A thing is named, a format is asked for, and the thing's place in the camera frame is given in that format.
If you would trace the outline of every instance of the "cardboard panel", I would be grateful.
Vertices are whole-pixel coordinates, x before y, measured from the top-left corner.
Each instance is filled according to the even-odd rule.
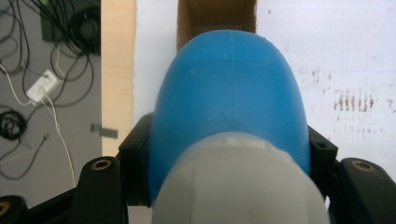
[[[190,39],[213,30],[256,32],[256,0],[179,0],[177,50]]]

